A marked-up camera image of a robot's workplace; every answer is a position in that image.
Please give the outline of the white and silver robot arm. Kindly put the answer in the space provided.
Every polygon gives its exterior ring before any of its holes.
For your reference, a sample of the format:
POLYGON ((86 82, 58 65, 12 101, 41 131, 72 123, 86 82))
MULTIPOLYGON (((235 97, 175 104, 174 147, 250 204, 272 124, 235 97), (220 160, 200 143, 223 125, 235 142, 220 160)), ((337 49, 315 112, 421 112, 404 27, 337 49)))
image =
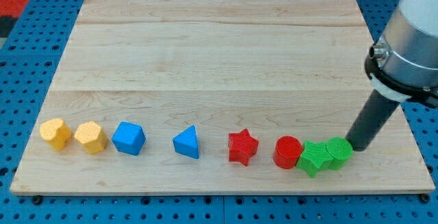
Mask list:
POLYGON ((370 101, 437 107, 437 0, 400 0, 370 47, 370 101))

